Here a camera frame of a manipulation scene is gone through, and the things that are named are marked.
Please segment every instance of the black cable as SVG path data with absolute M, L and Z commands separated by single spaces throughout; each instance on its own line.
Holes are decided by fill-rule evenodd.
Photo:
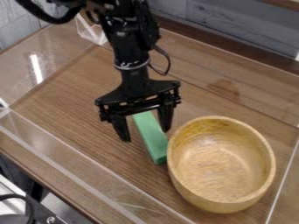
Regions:
M 170 67 L 172 67 L 172 61 L 170 61 L 170 57 L 169 57 L 169 54 L 168 52 L 158 46 L 156 45 L 153 47 L 153 49 L 165 57 L 166 59 L 166 62 L 168 62 L 168 65 L 166 65 L 166 68 L 164 71 L 161 71 L 160 69 L 154 68 L 152 66 L 152 64 L 149 63 L 148 66 L 161 75 L 161 76 L 165 76 L 168 73 L 169 73 L 169 70 L 170 70 Z
M 52 17 L 44 10 L 32 2 L 32 0 L 14 0 L 38 19 L 42 21 L 61 25 L 66 24 L 80 12 L 82 6 L 70 8 L 62 17 Z
M 9 199 L 20 199 L 24 200 L 25 204 L 28 205 L 29 208 L 29 217 L 28 217 L 28 221 L 26 224 L 33 224 L 33 204 L 29 201 L 28 198 L 25 198 L 24 196 L 18 195 L 18 194 L 5 194 L 5 195 L 0 195 L 0 201 L 2 200 L 9 200 Z

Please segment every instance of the wooden bowl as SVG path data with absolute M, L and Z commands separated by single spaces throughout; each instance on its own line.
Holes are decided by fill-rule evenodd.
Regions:
M 180 195 L 219 214 L 251 207 L 276 173 L 267 140 L 247 124 L 220 116 L 197 118 L 176 130 L 166 162 Z

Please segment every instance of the green foam block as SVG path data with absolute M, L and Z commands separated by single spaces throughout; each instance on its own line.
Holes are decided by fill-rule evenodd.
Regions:
M 165 163 L 166 160 L 166 136 L 157 121 L 154 120 L 152 112 L 144 112 L 133 115 L 133 120 L 153 163 L 160 165 Z

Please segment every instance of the wooden table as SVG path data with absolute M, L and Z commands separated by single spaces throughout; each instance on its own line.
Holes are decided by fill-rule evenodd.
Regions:
M 181 81 L 182 103 L 168 136 L 195 117 L 229 116 L 256 128 L 273 148 L 275 183 L 248 210 L 223 215 L 190 206 L 173 189 L 165 165 L 153 165 L 132 121 L 132 143 L 121 143 L 110 125 L 98 122 L 93 101 L 120 77 L 108 46 L 80 40 L 72 24 L 45 29 L 0 58 L 0 77 L 10 85 L 2 86 L 16 86 L 10 94 L 0 91 L 12 109 L 0 118 L 1 153 L 94 223 L 260 224 L 272 212 L 273 223 L 296 223 L 297 192 L 283 188 L 287 192 L 276 195 L 297 142 L 297 62 L 284 63 L 283 70 L 168 31 L 160 46 L 172 56 L 172 72 L 165 78 L 150 75 Z M 42 76 L 54 74 L 14 101 L 36 85 L 33 54 Z M 161 67 L 158 56 L 152 57 Z M 26 78 L 16 83 L 20 77 Z

